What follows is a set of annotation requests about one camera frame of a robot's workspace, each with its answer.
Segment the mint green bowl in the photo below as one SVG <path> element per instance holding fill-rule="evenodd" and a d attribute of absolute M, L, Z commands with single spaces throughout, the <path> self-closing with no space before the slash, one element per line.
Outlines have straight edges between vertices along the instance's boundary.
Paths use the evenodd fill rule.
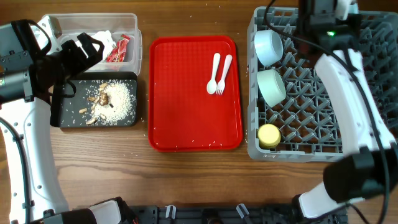
<path fill-rule="evenodd" d="M 285 84 L 278 71 L 270 69 L 258 72 L 257 84 L 268 106 L 274 107 L 285 100 Z"/>

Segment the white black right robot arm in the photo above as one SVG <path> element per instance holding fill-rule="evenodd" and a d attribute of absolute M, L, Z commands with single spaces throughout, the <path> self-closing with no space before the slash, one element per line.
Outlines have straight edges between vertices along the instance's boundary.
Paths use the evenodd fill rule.
<path fill-rule="evenodd" d="M 300 1 L 290 35 L 326 88 L 344 152 L 324 169 L 320 184 L 294 197 L 292 219 L 297 223 L 315 222 L 378 195 L 383 197 L 382 223 L 397 185 L 397 141 L 365 76 L 359 49 L 362 17 L 353 8 L 354 1 Z"/>

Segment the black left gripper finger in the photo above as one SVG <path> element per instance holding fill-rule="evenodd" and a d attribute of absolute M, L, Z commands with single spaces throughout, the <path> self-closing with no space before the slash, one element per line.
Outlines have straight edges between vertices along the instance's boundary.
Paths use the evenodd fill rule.
<path fill-rule="evenodd" d="M 73 93 L 66 94 L 65 90 L 67 89 L 67 85 L 70 86 Z M 60 118 L 61 118 L 61 104 L 64 98 L 73 98 L 76 94 L 76 86 L 71 82 L 70 79 L 65 80 L 63 83 L 58 83 L 53 86 L 53 92 L 50 94 L 52 97 L 51 102 L 51 117 L 50 117 L 50 125 L 51 126 L 60 126 Z"/>
<path fill-rule="evenodd" d="M 83 62 L 87 67 L 92 67 L 103 59 L 104 44 L 83 32 L 78 37 L 83 52 Z"/>

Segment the rice and food scraps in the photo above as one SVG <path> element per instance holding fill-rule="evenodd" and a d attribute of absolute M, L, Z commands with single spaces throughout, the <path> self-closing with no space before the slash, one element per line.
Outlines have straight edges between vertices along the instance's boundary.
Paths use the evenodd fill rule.
<path fill-rule="evenodd" d="M 136 119 L 135 80 L 90 80 L 79 107 L 86 126 L 130 126 Z"/>

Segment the light blue rice bowl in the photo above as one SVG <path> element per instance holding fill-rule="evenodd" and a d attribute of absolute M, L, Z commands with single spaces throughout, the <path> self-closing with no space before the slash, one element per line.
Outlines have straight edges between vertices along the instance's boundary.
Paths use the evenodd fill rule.
<path fill-rule="evenodd" d="M 260 30 L 254 36 L 254 46 L 257 58 L 268 67 L 278 62 L 284 52 L 282 40 L 273 30 Z"/>

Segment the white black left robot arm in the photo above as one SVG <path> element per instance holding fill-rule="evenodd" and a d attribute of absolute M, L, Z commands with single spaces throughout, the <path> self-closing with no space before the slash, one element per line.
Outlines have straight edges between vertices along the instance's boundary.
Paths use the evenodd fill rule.
<path fill-rule="evenodd" d="M 101 61 L 104 45 L 86 33 L 57 52 L 41 47 L 28 19 L 1 26 L 1 133 L 11 181 L 11 223 L 138 223 L 121 197 L 70 210 L 50 141 L 52 96 Z"/>

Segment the white plastic fork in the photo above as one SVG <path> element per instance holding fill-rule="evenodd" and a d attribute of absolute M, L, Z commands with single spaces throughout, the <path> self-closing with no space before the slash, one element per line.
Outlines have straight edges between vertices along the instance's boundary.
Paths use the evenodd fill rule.
<path fill-rule="evenodd" d="M 223 92 L 224 92 L 225 79 L 226 79 L 226 76 L 228 74 L 228 70 L 229 70 L 229 67 L 231 65 L 232 60 L 233 60 L 233 56 L 232 55 L 227 55 L 226 58 L 225 58 L 221 79 L 218 82 L 217 88 L 216 88 L 216 94 L 217 95 L 222 95 Z"/>

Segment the red snack wrapper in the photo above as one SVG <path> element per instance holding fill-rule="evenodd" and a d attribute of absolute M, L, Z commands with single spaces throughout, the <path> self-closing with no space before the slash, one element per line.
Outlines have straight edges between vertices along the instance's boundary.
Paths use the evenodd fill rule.
<path fill-rule="evenodd" d="M 108 63 L 123 62 L 127 52 L 127 45 L 130 39 L 131 38 L 128 35 L 122 34 L 120 36 L 120 39 L 117 41 L 115 48 L 106 58 L 106 62 Z"/>

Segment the yellow plastic cup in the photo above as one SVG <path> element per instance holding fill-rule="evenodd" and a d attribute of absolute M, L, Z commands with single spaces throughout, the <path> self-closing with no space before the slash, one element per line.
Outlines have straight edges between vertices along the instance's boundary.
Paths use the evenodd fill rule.
<path fill-rule="evenodd" d="M 262 125 L 257 132 L 259 145 L 263 148 L 276 147 L 281 140 L 281 133 L 277 126 L 273 124 Z"/>

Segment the white plastic spoon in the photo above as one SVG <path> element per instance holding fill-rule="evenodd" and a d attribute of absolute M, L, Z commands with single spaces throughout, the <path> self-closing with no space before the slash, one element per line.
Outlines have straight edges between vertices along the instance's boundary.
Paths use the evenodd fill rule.
<path fill-rule="evenodd" d="M 216 74 L 218 71 L 218 66 L 220 63 L 221 55 L 219 53 L 215 53 L 213 56 L 213 63 L 212 63 L 212 71 L 211 71 L 211 78 L 210 81 L 207 83 L 206 90 L 207 93 L 212 95 L 215 93 L 217 88 L 216 83 Z"/>

